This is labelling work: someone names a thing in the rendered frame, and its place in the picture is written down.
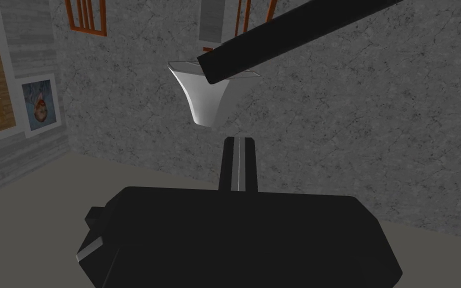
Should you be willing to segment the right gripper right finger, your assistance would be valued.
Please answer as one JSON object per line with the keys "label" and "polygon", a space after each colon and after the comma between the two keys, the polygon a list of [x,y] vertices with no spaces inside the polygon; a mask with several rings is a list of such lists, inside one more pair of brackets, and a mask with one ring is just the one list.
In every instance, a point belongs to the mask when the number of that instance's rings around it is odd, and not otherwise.
{"label": "right gripper right finger", "polygon": [[239,138],[238,190],[258,191],[256,145],[251,137]]}

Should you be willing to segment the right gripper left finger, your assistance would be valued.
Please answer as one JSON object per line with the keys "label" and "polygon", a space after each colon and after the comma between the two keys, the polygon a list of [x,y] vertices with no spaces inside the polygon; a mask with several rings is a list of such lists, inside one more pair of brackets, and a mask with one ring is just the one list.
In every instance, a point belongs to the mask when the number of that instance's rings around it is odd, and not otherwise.
{"label": "right gripper left finger", "polygon": [[227,137],[223,143],[222,160],[219,172],[219,191],[231,191],[233,181],[235,138]]}

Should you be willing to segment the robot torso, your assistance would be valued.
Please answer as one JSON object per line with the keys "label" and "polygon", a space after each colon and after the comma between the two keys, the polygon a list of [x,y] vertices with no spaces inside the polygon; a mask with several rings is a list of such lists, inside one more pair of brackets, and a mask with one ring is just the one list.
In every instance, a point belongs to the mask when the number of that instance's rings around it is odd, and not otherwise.
{"label": "robot torso", "polygon": [[168,68],[186,95],[193,121],[210,128],[225,124],[242,97],[262,79],[255,71],[245,70],[210,84],[197,61],[170,61]]}

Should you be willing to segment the black square bar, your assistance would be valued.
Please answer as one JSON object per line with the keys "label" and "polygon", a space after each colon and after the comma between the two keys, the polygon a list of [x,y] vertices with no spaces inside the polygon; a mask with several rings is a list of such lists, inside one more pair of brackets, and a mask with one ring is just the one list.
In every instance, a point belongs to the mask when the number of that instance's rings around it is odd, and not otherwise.
{"label": "black square bar", "polygon": [[211,85],[403,0],[309,0],[197,58]]}

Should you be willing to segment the orange wooden chair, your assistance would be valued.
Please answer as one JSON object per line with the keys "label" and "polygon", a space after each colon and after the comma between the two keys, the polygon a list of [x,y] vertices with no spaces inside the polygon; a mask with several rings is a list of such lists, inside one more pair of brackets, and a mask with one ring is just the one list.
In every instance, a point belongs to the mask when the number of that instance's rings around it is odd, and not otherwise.
{"label": "orange wooden chair", "polygon": [[72,0],[64,0],[69,28],[75,32],[107,37],[106,0],[97,0],[99,7],[100,29],[96,28],[92,0],[75,0],[77,24],[73,12]]}
{"label": "orange wooden chair", "polygon": [[[278,0],[270,0],[265,22],[268,23],[274,18]],[[246,33],[249,27],[252,0],[238,0],[237,12],[235,18],[234,36],[237,37],[240,32]]]}

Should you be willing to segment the white framed wall picture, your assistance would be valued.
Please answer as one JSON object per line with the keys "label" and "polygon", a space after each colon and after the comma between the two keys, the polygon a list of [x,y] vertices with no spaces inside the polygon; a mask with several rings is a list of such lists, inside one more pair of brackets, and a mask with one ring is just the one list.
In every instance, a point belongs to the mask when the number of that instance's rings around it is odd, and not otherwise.
{"label": "white framed wall picture", "polygon": [[61,126],[60,102],[53,73],[17,78],[14,86],[22,107],[25,138]]}

